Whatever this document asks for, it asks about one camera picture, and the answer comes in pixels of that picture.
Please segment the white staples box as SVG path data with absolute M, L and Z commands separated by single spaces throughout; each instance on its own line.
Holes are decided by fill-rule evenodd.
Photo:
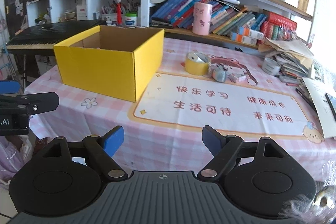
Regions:
M 244 74 L 237 74 L 237 73 L 229 73 L 228 78 L 233 82 L 233 83 L 240 83 L 246 80 L 246 75 Z

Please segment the black electronic keyboard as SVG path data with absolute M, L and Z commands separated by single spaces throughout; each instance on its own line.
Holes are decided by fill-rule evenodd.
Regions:
M 54 45 L 99 25 L 106 25 L 106 21 L 72 20 L 29 27 L 6 43 L 6 49 L 18 55 L 54 56 Z

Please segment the pink checkered table mat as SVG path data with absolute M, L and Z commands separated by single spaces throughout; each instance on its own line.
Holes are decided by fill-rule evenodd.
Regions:
M 217 57 L 247 77 L 218 83 L 190 75 L 184 69 L 189 52 Z M 318 116 L 295 88 L 264 73 L 261 64 L 239 51 L 166 39 L 161 67 L 136 103 L 65 85 L 54 67 L 26 91 L 55 92 L 60 104 L 33 116 L 30 127 L 39 138 L 79 141 L 120 125 L 125 139 L 115 159 L 124 168 L 199 171 L 211 159 L 201 138 L 209 125 L 246 141 L 268 136 L 320 180 L 323 166 L 335 159 L 335 141 L 323 136 Z

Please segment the yellow cardboard box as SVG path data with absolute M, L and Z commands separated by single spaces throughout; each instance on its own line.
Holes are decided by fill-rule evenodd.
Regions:
M 54 46 L 62 82 L 137 102 L 161 66 L 165 31 L 96 26 Z

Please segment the yellow tape roll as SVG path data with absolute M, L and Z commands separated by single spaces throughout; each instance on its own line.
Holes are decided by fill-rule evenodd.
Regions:
M 204 53 L 189 52 L 185 58 L 185 71 L 191 75 L 204 76 L 209 72 L 210 58 Z

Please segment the grey pencil case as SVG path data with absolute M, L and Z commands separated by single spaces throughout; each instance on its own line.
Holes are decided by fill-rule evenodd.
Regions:
M 300 83 L 300 80 L 298 80 L 295 77 L 289 77 L 289 76 L 283 76 L 283 75 L 279 76 L 279 80 L 282 83 L 286 83 L 286 84 L 299 84 Z

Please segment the clear tape roll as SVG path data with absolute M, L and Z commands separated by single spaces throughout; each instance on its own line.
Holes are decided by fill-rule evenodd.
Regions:
M 264 58 L 261 68 L 265 73 L 276 76 L 280 72 L 281 65 L 274 59 Z

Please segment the black marker pen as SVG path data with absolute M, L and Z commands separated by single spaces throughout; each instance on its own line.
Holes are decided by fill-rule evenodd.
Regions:
M 314 106 L 314 103 L 311 99 L 309 99 L 302 91 L 300 91 L 298 88 L 295 89 L 296 92 L 305 100 L 305 102 L 317 113 L 317 109 Z

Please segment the orange white box lower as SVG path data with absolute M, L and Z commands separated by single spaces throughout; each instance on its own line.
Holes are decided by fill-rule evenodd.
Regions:
M 244 36 L 244 35 L 239 35 L 239 34 L 234 33 L 234 32 L 231 32 L 230 38 L 233 41 L 240 42 L 240 43 L 243 43 L 243 44 L 248 44 L 248 45 L 252 45 L 252 46 L 257 45 L 257 39 L 250 38 L 250 37 Z

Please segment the orange white box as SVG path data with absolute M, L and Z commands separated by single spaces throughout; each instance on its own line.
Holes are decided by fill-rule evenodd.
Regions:
M 264 33 L 260 31 L 255 31 L 250 28 L 244 28 L 244 27 L 239 27 L 237 30 L 237 33 L 242 36 L 247 36 L 250 38 L 254 38 L 257 40 L 263 40 L 264 39 Z
M 252 45 L 252 46 L 257 45 L 257 39 L 250 38 L 250 37 L 244 36 L 244 35 L 239 35 L 239 34 L 234 33 L 234 32 L 231 32 L 230 38 L 233 41 L 240 42 L 240 43 L 243 43 L 243 44 L 248 44 L 248 45 Z

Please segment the white paper sheet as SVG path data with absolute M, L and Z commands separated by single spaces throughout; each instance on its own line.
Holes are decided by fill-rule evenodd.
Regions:
M 303 82 L 317 111 L 324 138 L 335 139 L 335 116 L 327 99 L 327 95 L 335 98 L 335 90 L 318 80 L 303 78 Z

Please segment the stack of papers and notebooks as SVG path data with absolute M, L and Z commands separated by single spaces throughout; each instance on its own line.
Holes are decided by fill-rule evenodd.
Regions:
M 264 39 L 258 50 L 266 58 L 273 59 L 280 65 L 282 75 L 298 79 L 310 78 L 323 82 L 323 73 L 314 60 L 310 49 L 301 40 L 282 41 Z

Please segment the orange white box upper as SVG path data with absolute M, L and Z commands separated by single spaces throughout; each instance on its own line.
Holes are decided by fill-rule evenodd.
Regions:
M 250 38 L 254 38 L 257 40 L 263 40 L 264 39 L 264 33 L 260 31 L 255 31 L 250 28 L 244 28 L 244 27 L 239 27 L 237 30 L 237 33 L 242 36 L 247 36 Z

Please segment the white jar green lid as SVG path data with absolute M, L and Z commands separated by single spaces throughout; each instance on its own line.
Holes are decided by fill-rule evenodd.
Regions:
M 138 26 L 137 24 L 137 19 L 138 19 L 138 15 L 136 12 L 128 12 L 125 14 L 125 26 L 127 27 L 135 27 Z

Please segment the red dictionary book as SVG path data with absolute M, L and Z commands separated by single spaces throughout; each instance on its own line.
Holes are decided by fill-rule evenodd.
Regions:
M 267 16 L 267 20 L 269 23 L 290 29 L 292 31 L 295 31 L 297 29 L 297 23 L 289 18 L 269 11 L 265 11 L 264 14 Z

